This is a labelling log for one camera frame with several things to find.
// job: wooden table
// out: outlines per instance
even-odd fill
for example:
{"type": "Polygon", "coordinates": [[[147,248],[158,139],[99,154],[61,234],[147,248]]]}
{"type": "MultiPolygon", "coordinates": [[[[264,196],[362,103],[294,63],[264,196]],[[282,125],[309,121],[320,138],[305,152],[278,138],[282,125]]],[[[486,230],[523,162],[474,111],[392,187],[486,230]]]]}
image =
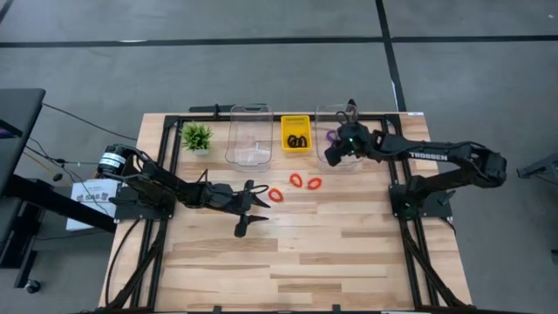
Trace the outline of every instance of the wooden table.
{"type": "MultiPolygon", "coordinates": [[[[429,140],[424,116],[401,113],[400,117],[406,138],[429,140]]],[[[164,118],[165,114],[149,113],[141,125],[138,148],[152,158],[159,151],[164,118]]],[[[363,123],[371,130],[381,129],[377,122],[363,123]]],[[[223,306],[224,311],[327,311],[333,304],[341,304],[347,311],[413,309],[398,221],[391,215],[387,194],[387,163],[363,160],[354,174],[320,173],[316,150],[286,154],[281,149],[281,127],[276,122],[271,169],[239,173],[224,158],[229,123],[204,124],[214,130],[211,154],[197,157],[181,149],[176,172],[180,178],[194,181],[208,168],[212,182],[239,189],[245,180],[254,179],[256,184],[280,189],[285,201],[277,204],[267,194],[261,195],[271,208],[254,207],[250,214],[270,220],[250,225],[242,239],[233,236],[236,216],[177,205],[168,225],[157,311],[211,311],[214,305],[223,306]],[[289,184],[294,172],[305,181],[321,177],[323,185],[315,191],[295,188],[289,184]]],[[[172,144],[167,149],[166,168],[171,148],[172,144]]],[[[410,163],[413,174],[438,172],[432,161],[410,163]]],[[[423,219],[423,223],[432,266],[458,298],[470,303],[453,231],[436,218],[423,219]]],[[[118,226],[111,258],[130,225],[123,222],[118,226]]],[[[111,299],[135,269],[142,232],[140,222],[118,256],[111,299]]],[[[424,275],[418,265],[417,270],[423,303],[427,304],[424,275]]],[[[150,277],[148,270],[140,305],[146,304],[150,277]]]]}

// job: red rubber band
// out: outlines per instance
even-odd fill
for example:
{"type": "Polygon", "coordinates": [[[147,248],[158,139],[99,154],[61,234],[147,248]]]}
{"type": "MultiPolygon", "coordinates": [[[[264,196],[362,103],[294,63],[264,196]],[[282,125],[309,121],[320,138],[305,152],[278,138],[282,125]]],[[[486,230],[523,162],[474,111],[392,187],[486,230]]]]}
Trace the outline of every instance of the red rubber band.
{"type": "Polygon", "coordinates": [[[317,189],[320,188],[321,186],[322,186],[322,178],[314,178],[308,181],[308,189],[317,189]]]}
{"type": "Polygon", "coordinates": [[[300,177],[300,174],[291,174],[289,177],[289,182],[297,188],[303,187],[303,178],[300,177]]]}
{"type": "Polygon", "coordinates": [[[279,191],[279,190],[276,189],[276,188],[270,189],[269,192],[268,192],[268,196],[269,196],[269,199],[270,199],[271,201],[274,201],[274,202],[282,202],[282,193],[281,193],[281,191],[279,191]],[[273,196],[273,193],[277,193],[277,194],[279,195],[279,198],[275,198],[275,197],[273,196]]]}

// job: purple object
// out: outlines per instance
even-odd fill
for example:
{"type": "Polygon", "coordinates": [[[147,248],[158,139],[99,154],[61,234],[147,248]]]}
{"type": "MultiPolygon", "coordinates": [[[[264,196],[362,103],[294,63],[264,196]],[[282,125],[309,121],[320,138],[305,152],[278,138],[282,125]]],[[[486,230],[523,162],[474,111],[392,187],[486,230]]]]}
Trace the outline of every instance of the purple object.
{"type": "Polygon", "coordinates": [[[327,132],[327,134],[325,135],[325,138],[330,141],[331,143],[333,143],[334,141],[338,140],[339,138],[337,137],[337,131],[335,130],[329,130],[327,132]]]}

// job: yellow container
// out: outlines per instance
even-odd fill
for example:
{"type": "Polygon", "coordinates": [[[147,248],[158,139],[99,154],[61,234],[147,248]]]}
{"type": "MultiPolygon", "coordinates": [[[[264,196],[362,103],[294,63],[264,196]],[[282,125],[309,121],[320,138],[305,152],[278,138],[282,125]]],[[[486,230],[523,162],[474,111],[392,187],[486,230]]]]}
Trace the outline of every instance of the yellow container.
{"type": "Polygon", "coordinates": [[[312,148],[312,137],[310,134],[310,117],[305,116],[282,116],[281,117],[281,146],[282,150],[289,153],[306,153],[312,148]],[[297,138],[306,138],[306,147],[289,147],[287,139],[290,135],[297,138]]]}

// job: clear plastic bin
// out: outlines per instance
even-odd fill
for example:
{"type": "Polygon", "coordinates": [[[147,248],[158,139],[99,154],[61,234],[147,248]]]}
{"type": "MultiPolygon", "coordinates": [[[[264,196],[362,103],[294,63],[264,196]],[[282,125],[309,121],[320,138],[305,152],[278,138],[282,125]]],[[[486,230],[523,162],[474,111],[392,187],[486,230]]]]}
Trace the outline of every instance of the clear plastic bin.
{"type": "Polygon", "coordinates": [[[268,170],[272,141],[273,112],[269,106],[238,105],[231,108],[225,159],[234,170],[268,170]]]}
{"type": "Polygon", "coordinates": [[[354,105],[321,105],[316,107],[316,118],[314,120],[314,134],[316,135],[317,156],[320,160],[319,169],[329,172],[350,172],[362,161],[355,156],[344,156],[341,162],[335,167],[330,166],[325,158],[325,150],[331,147],[331,141],[328,139],[337,137],[337,129],[341,126],[340,119],[345,119],[343,115],[337,116],[337,112],[347,113],[347,117],[351,122],[358,119],[358,109],[354,105]]]}

